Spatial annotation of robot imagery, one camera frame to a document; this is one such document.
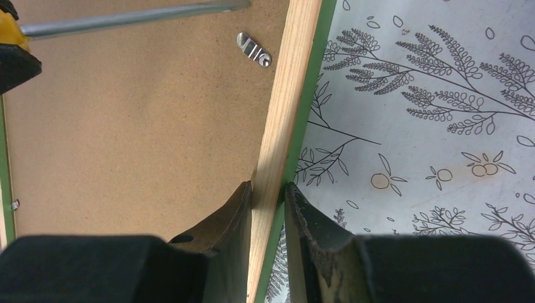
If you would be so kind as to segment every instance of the green edge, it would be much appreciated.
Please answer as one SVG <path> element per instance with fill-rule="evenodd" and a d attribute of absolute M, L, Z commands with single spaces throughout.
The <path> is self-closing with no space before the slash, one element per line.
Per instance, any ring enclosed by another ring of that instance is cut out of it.
<path fill-rule="evenodd" d="M 273 262 L 275 261 L 275 253 L 284 223 L 284 188 L 289 182 L 293 181 L 295 168 L 297 167 L 297 159 L 299 159 L 299 153 L 301 152 L 301 146 L 305 137 L 307 121 L 309 119 L 312 99 L 314 97 L 314 88 L 321 69 L 325 44 L 327 43 L 329 31 L 331 30 L 332 16 L 335 7 L 336 0 L 323 0 L 321 4 L 316 32 L 314 33 L 314 43 L 312 44 L 312 50 L 310 51 L 309 65 L 307 67 L 303 91 L 301 93 L 301 101 L 297 107 L 295 125 L 291 136 L 290 147 L 288 149 L 288 158 L 286 159 L 286 165 L 283 172 L 279 202 L 275 209 L 273 223 L 267 241 L 266 255 L 264 256 L 262 271 L 256 290 L 255 303 L 263 303 L 266 300 L 269 276 L 271 275 L 271 269 L 273 267 Z"/>
<path fill-rule="evenodd" d="M 2 207 L 4 208 L 4 225 L 8 244 L 15 240 L 15 217 L 11 207 L 11 175 L 9 174 L 8 141 L 4 115 L 4 97 L 0 95 L 0 186 L 2 190 Z"/>

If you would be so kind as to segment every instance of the small metal clip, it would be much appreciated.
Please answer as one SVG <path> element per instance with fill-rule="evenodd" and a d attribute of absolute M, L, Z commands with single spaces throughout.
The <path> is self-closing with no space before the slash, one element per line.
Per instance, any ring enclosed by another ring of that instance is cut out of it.
<path fill-rule="evenodd" d="M 18 201 L 18 199 L 15 200 L 15 201 L 13 201 L 13 202 L 11 203 L 11 208 L 12 208 L 14 211 L 17 210 L 17 209 L 19 208 L 19 206 L 20 206 L 20 202 Z"/>
<path fill-rule="evenodd" d="M 239 33 L 236 43 L 247 57 L 258 62 L 260 66 L 266 68 L 271 64 L 271 55 L 269 55 L 265 49 L 260 47 L 258 43 L 254 42 L 246 33 Z"/>

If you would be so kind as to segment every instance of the branch drawing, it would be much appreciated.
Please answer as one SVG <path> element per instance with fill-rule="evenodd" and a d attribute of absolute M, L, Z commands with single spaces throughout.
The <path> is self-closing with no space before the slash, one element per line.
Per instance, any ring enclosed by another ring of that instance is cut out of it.
<path fill-rule="evenodd" d="M 529 223 L 524 223 L 522 221 L 524 214 L 521 213 L 516 217 L 511 216 L 508 220 L 505 218 L 507 207 L 496 208 L 489 203 L 485 204 L 491 212 L 482 213 L 481 216 L 492 223 L 488 228 L 489 231 L 500 230 L 503 227 L 506 232 L 501 235 L 502 238 L 507 239 L 521 251 L 535 249 L 535 218 L 532 218 Z"/>
<path fill-rule="evenodd" d="M 267 286 L 266 300 L 273 303 L 273 299 L 278 296 L 283 285 L 289 287 L 288 284 L 288 260 L 286 255 L 286 229 L 283 226 L 277 251 L 275 253 L 275 261 L 269 276 L 269 284 Z"/>
<path fill-rule="evenodd" d="M 453 210 L 446 210 L 435 206 L 429 211 L 429 214 L 420 212 L 420 215 L 414 214 L 413 223 L 420 223 L 420 226 L 414 227 L 414 235 L 478 235 L 474 232 L 469 232 L 461 225 L 466 220 L 463 215 L 464 210 L 459 211 L 458 208 L 453 207 Z"/>
<path fill-rule="evenodd" d="M 344 209 L 343 208 L 339 208 L 337 210 L 334 210 L 334 213 L 335 215 L 333 216 L 334 217 L 334 220 L 336 221 L 336 224 L 338 224 L 340 227 L 342 228 L 346 228 L 346 225 L 347 225 L 347 222 L 345 222 L 345 217 L 344 217 Z"/>
<path fill-rule="evenodd" d="M 338 48 L 335 44 L 330 44 L 334 48 Z M 380 143 L 374 142 L 372 140 L 368 140 L 365 138 L 361 138 L 358 136 L 355 136 L 350 133 L 346 133 L 344 131 L 340 131 L 338 129 L 332 128 L 329 123 L 324 119 L 323 113 L 322 113 L 322 106 L 325 106 L 325 104 L 328 104 L 330 101 L 332 94 L 328 93 L 327 90 L 329 88 L 329 81 L 325 83 L 321 83 L 321 79 L 323 77 L 323 73 L 318 76 L 317 84 L 314 90 L 314 96 L 312 99 L 312 113 L 316 115 L 320 120 L 321 123 L 316 123 L 314 121 L 308 121 L 308 124 L 313 125 L 315 127 L 319 127 L 322 129 L 326 129 L 328 131 L 332 131 L 334 133 L 343 134 L 348 137 L 347 141 L 342 143 L 342 145 L 338 146 L 337 148 L 333 150 L 326 150 L 323 148 L 303 148 L 301 155 L 298 159 L 298 165 L 297 169 L 294 173 L 294 183 L 298 184 L 299 180 L 302 180 L 302 182 L 306 182 L 306 186 L 309 186 L 311 184 L 315 184 L 316 186 L 319 186 L 321 183 L 322 177 L 325 179 L 325 177 L 328 177 L 332 184 L 334 184 L 335 179 L 333 175 L 333 170 L 336 167 L 339 167 L 344 174 L 349 176 L 349 171 L 346 166 L 346 164 L 343 162 L 343 160 L 340 158 L 342 155 L 344 148 L 347 144 L 353 142 L 353 141 L 364 141 L 368 143 L 373 143 L 379 145 Z"/>
<path fill-rule="evenodd" d="M 477 65 L 468 51 L 445 30 L 430 25 L 429 29 L 443 42 L 440 44 L 422 33 L 414 36 L 418 43 L 398 41 L 396 45 L 409 51 L 408 65 L 381 59 L 375 55 L 380 49 L 375 37 L 361 30 L 343 30 L 335 42 L 327 44 L 329 62 L 327 71 L 348 69 L 346 78 L 360 83 L 355 90 L 375 95 L 392 93 L 404 86 L 402 96 L 418 109 L 407 112 L 420 119 L 449 123 L 447 131 L 456 134 L 493 134 L 498 116 L 516 116 L 535 122 L 535 97 L 527 87 L 535 81 L 535 71 L 524 61 L 501 53 L 498 57 L 504 66 L 482 62 Z M 443 50 L 449 52 L 449 63 L 442 59 Z M 490 96 L 477 89 L 473 82 L 482 79 L 483 72 L 498 80 L 505 89 L 500 96 Z M 433 78 L 455 86 L 452 91 L 429 90 L 409 85 L 415 76 Z"/>

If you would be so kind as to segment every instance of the leaf drawing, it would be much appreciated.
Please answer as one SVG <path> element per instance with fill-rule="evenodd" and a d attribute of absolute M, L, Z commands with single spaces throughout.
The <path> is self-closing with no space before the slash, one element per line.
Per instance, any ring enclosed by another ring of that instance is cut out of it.
<path fill-rule="evenodd" d="M 381 162 L 383 163 L 383 166 L 384 166 L 386 172 L 388 173 L 388 175 L 392 175 L 392 172 L 390 170 L 390 164 L 388 163 L 388 160 L 386 160 L 386 158 L 381 154 L 379 154 L 379 158 L 381 159 Z"/>
<path fill-rule="evenodd" d="M 523 48 L 535 52 L 535 40 L 528 35 L 523 35 L 520 39 L 520 44 Z"/>
<path fill-rule="evenodd" d="M 401 191 L 399 190 L 399 188 L 397 188 L 397 186 L 393 185 L 392 183 L 390 184 L 390 187 L 392 188 L 392 190 L 394 190 L 396 192 L 396 194 L 398 196 L 401 197 Z"/>
<path fill-rule="evenodd" d="M 283 286 L 289 287 L 288 281 L 286 229 L 283 226 L 281 237 L 279 238 L 279 243 L 277 245 L 277 251 L 275 252 L 275 261 L 269 276 L 266 300 L 269 303 L 273 303 L 274 298 L 281 293 Z"/>
<path fill-rule="evenodd" d="M 399 181 L 399 182 L 407 182 L 407 180 L 400 178 L 400 177 L 391 177 L 390 180 Z"/>
<path fill-rule="evenodd" d="M 465 211 L 454 207 L 446 210 L 435 206 L 428 213 L 413 215 L 414 235 L 478 235 L 462 228 L 466 217 Z"/>
<path fill-rule="evenodd" d="M 461 155 L 463 155 L 468 160 L 472 160 L 474 162 L 481 163 L 481 159 L 479 157 L 477 157 L 477 156 L 472 155 L 471 153 L 461 152 Z"/>
<path fill-rule="evenodd" d="M 394 17 L 392 17 L 392 22 L 398 28 L 401 28 L 403 26 L 403 20 L 400 17 L 396 16 L 396 15 L 394 15 Z"/>
<path fill-rule="evenodd" d="M 505 163 L 498 163 L 498 166 L 510 172 L 511 174 L 516 174 L 517 172 L 509 165 Z"/>
<path fill-rule="evenodd" d="M 485 36 L 488 40 L 492 40 L 494 39 L 494 31 L 492 30 L 492 28 L 490 27 L 487 27 L 486 30 L 485 30 Z"/>
<path fill-rule="evenodd" d="M 517 136 L 517 142 L 526 147 L 535 147 L 535 142 L 526 136 Z"/>
<path fill-rule="evenodd" d="M 498 155 L 496 155 L 496 156 L 494 157 L 494 159 L 492 159 L 492 162 L 498 162 L 498 161 L 500 161 L 500 160 L 502 159 L 502 157 L 503 157 L 503 150 L 500 150 L 500 152 L 498 153 Z"/>
<path fill-rule="evenodd" d="M 340 169 L 342 169 L 342 171 L 343 171 L 346 175 L 350 175 L 350 173 L 348 172 L 348 168 L 347 168 L 347 166 L 344 164 L 344 162 L 342 162 L 342 160 L 340 160 L 340 158 L 338 158 L 338 165 L 340 165 Z"/>
<path fill-rule="evenodd" d="M 334 210 L 334 213 L 335 215 L 333 216 L 335 221 L 336 221 L 336 224 L 338 224 L 339 226 L 341 226 L 342 228 L 346 228 L 346 225 L 347 225 L 347 222 L 345 222 L 345 217 L 344 217 L 344 210 L 342 208 L 339 208 L 337 210 Z"/>
<path fill-rule="evenodd" d="M 524 201 L 526 203 L 535 205 L 535 197 L 534 196 L 526 193 L 526 194 L 524 194 L 523 198 L 524 198 Z"/>
<path fill-rule="evenodd" d="M 535 249 L 535 218 L 532 218 L 529 223 L 522 221 L 524 214 L 511 217 L 511 219 L 505 218 L 505 214 L 508 211 L 507 207 L 497 208 L 491 204 L 486 204 L 490 208 L 490 213 L 482 213 L 481 216 L 491 222 L 488 230 L 497 231 L 500 229 L 506 229 L 501 236 L 507 239 L 515 247 L 521 251 L 532 251 Z"/>
<path fill-rule="evenodd" d="M 530 65 L 505 53 L 498 56 L 500 64 L 482 62 L 477 65 L 473 56 L 452 35 L 435 25 L 430 25 L 429 29 L 442 43 L 433 41 L 424 33 L 415 33 L 417 43 L 396 42 L 409 52 L 406 55 L 409 65 L 378 57 L 375 51 L 380 45 L 375 37 L 357 29 L 343 30 L 337 37 L 340 49 L 330 53 L 330 59 L 335 63 L 324 69 L 361 66 L 351 68 L 350 74 L 346 75 L 348 80 L 360 83 L 355 87 L 358 92 L 383 95 L 407 87 L 408 91 L 401 94 L 418 108 L 407 108 L 406 112 L 427 121 L 456 119 L 446 127 L 452 134 L 493 135 L 499 116 L 515 116 L 535 122 L 535 95 L 527 86 L 535 81 L 535 70 Z M 486 34 L 493 37 L 494 33 L 488 28 Z M 448 50 L 449 58 L 442 58 L 445 57 L 444 49 Z M 492 96 L 473 85 L 483 73 L 504 86 L 501 95 Z M 411 85 L 417 74 L 441 80 L 455 88 L 436 91 Z"/>
<path fill-rule="evenodd" d="M 352 207 L 352 208 L 354 208 L 354 209 L 356 209 L 356 210 L 358 209 L 358 205 L 357 205 L 355 202 L 353 202 L 353 201 L 351 201 L 351 200 L 347 200 L 346 203 L 347 203 L 350 207 Z"/>
<path fill-rule="evenodd" d="M 343 8 L 345 11 L 350 11 L 350 10 L 351 10 L 351 5 L 350 5 L 350 3 L 348 2 L 348 0 L 344 0 L 344 2 L 342 3 L 342 8 Z"/>

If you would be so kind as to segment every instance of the botanical illustration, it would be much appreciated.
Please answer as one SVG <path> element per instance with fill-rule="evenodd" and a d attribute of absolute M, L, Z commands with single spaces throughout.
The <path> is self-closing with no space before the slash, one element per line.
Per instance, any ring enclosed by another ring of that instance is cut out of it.
<path fill-rule="evenodd" d="M 535 71 L 530 65 L 505 53 L 497 55 L 495 62 L 478 64 L 448 32 L 435 25 L 429 29 L 442 43 L 423 33 L 415 33 L 417 43 L 396 42 L 409 52 L 408 64 L 377 57 L 375 52 L 381 46 L 369 33 L 343 30 L 336 38 L 339 44 L 327 43 L 324 60 L 337 62 L 324 69 L 345 69 L 349 72 L 347 80 L 360 83 L 355 87 L 358 92 L 385 95 L 406 87 L 401 95 L 416 106 L 407 108 L 407 113 L 428 121 L 447 122 L 446 130 L 450 133 L 493 134 L 500 116 L 535 122 L 535 96 L 528 87 L 535 81 Z M 503 86 L 500 96 L 476 88 L 484 74 Z M 417 76 L 449 83 L 456 89 L 409 85 L 416 82 Z"/>
<path fill-rule="evenodd" d="M 266 300 L 273 303 L 273 299 L 281 294 L 283 287 L 289 287 L 288 283 L 288 260 L 286 253 L 286 230 L 283 226 L 277 251 L 275 254 L 275 262 L 269 276 L 269 284 L 267 286 Z M 286 295 L 286 302 L 290 302 L 290 292 Z"/>
<path fill-rule="evenodd" d="M 534 204 L 535 199 L 524 194 L 526 203 Z M 508 240 L 523 252 L 527 262 L 535 270 L 535 215 L 529 218 L 523 213 L 510 213 L 509 207 L 496 207 L 485 203 L 487 212 L 480 215 L 489 221 L 488 231 L 500 232 L 499 236 Z M 414 235 L 483 235 L 468 231 L 463 227 L 466 211 L 453 207 L 451 210 L 435 206 L 428 213 L 413 215 Z"/>
<path fill-rule="evenodd" d="M 449 169 L 436 170 L 434 167 L 431 166 L 431 173 L 433 173 L 433 175 L 428 175 L 427 177 L 425 177 L 425 179 L 434 179 L 435 184 L 437 185 L 439 190 L 442 190 L 442 182 L 449 182 L 453 179 L 453 174 Z"/>
<path fill-rule="evenodd" d="M 338 208 L 337 210 L 334 210 L 334 221 L 336 222 L 336 224 L 338 224 L 339 226 L 341 226 L 342 228 L 346 228 L 346 225 L 347 225 L 347 222 L 345 222 L 345 217 L 344 217 L 344 209 L 343 208 Z"/>
<path fill-rule="evenodd" d="M 379 145 L 380 143 L 374 142 L 365 138 L 355 136 L 350 133 L 345 133 L 344 131 L 332 128 L 329 123 L 325 120 L 322 114 L 322 106 L 327 104 L 332 94 L 328 93 L 327 89 L 329 87 L 329 81 L 324 83 L 321 82 L 321 79 L 324 74 L 318 76 L 318 84 L 314 90 L 314 97 L 312 99 L 312 108 L 311 111 L 315 114 L 320 120 L 320 123 L 314 121 L 308 121 L 308 125 L 315 128 L 322 128 L 328 131 L 335 133 L 343 134 L 348 137 L 347 141 L 341 145 L 326 150 L 323 148 L 310 148 L 304 147 L 301 151 L 301 154 L 298 159 L 297 170 L 294 174 L 293 182 L 299 184 L 299 182 L 304 182 L 305 185 L 314 184 L 319 186 L 322 180 L 328 179 L 331 183 L 334 184 L 334 174 L 335 170 L 338 170 L 338 173 L 350 175 L 349 170 L 341 158 L 342 152 L 347 144 L 350 144 L 354 141 L 365 141 L 373 144 Z"/>
<path fill-rule="evenodd" d="M 503 169 L 511 174 L 516 174 L 517 172 L 509 165 L 500 162 L 503 157 L 503 150 L 496 155 L 492 161 L 489 160 L 489 157 L 483 153 L 481 158 L 471 153 L 462 152 L 461 153 L 465 158 L 471 160 L 472 163 L 468 164 L 467 167 L 472 168 L 472 174 L 476 177 L 483 177 L 484 175 L 495 175 L 500 169 Z"/>
<path fill-rule="evenodd" d="M 401 197 L 401 191 L 399 188 L 394 184 L 394 182 L 407 182 L 407 180 L 396 177 L 392 175 L 392 169 L 390 168 L 390 164 L 388 163 L 388 160 L 381 154 L 379 154 L 379 158 L 381 159 L 381 162 L 383 163 L 383 167 L 385 168 L 386 173 L 385 174 L 378 172 L 372 176 L 372 179 L 370 182 L 372 185 L 377 189 L 386 189 L 390 187 L 398 196 Z"/>
<path fill-rule="evenodd" d="M 492 5 L 438 3 L 450 11 L 337 4 L 294 182 L 329 193 L 320 208 L 355 234 L 496 235 L 535 271 L 533 29 L 492 21 L 509 14 Z M 467 9 L 486 15 L 454 30 Z M 285 298 L 280 264 L 269 303 Z"/>

